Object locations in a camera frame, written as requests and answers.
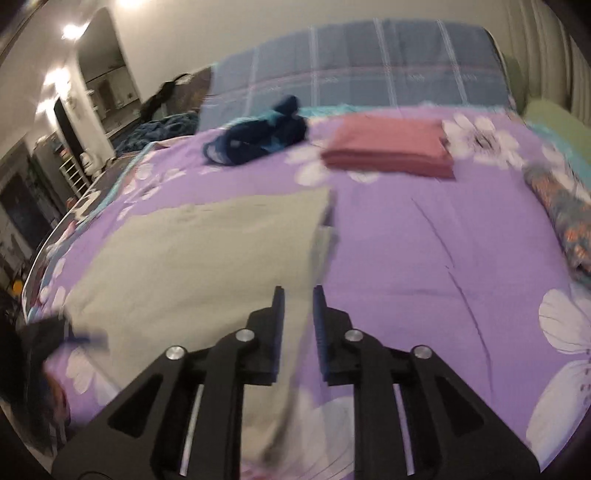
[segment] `beige cloth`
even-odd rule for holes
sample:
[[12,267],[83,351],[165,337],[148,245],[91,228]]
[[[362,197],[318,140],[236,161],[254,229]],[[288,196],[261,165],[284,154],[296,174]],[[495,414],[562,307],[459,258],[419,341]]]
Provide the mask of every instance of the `beige cloth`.
[[248,387],[243,457],[261,461],[277,436],[290,379],[330,244],[320,227],[329,190],[253,196],[163,209],[131,218],[106,242],[72,289],[74,327],[102,328],[109,352],[89,355],[124,387],[171,345],[213,346],[245,326],[285,288],[280,377]]

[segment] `pink folded garment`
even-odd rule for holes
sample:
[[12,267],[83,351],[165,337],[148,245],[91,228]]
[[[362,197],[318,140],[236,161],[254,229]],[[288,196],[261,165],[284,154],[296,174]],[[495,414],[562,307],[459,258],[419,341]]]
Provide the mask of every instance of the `pink folded garment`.
[[327,167],[454,178],[441,122],[347,115],[322,152]]

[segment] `silver screw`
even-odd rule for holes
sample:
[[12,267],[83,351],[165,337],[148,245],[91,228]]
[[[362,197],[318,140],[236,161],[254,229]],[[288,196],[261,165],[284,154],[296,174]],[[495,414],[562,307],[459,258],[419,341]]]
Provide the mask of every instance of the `silver screw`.
[[422,360],[431,358],[432,354],[433,350],[431,350],[427,345],[419,345],[414,349],[414,356]]
[[359,330],[347,330],[345,332],[345,340],[348,340],[349,342],[359,342],[361,341],[361,339],[363,338],[363,333],[361,333]]
[[175,345],[166,350],[166,358],[169,360],[180,360],[184,357],[185,353],[186,351],[183,347]]
[[239,342],[250,342],[255,337],[255,332],[248,328],[243,328],[236,332],[236,339]]

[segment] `dark blue garment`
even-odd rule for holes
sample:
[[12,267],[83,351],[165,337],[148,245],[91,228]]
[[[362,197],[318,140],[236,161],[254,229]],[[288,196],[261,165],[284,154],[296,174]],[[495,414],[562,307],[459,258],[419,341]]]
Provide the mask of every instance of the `dark blue garment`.
[[162,120],[152,120],[136,128],[116,149],[117,155],[137,152],[151,142],[169,138],[194,135],[199,126],[199,115],[195,112],[171,115]]
[[298,99],[286,97],[256,120],[228,129],[203,146],[203,155],[221,165],[243,165],[283,150],[306,137],[306,121],[298,115]]

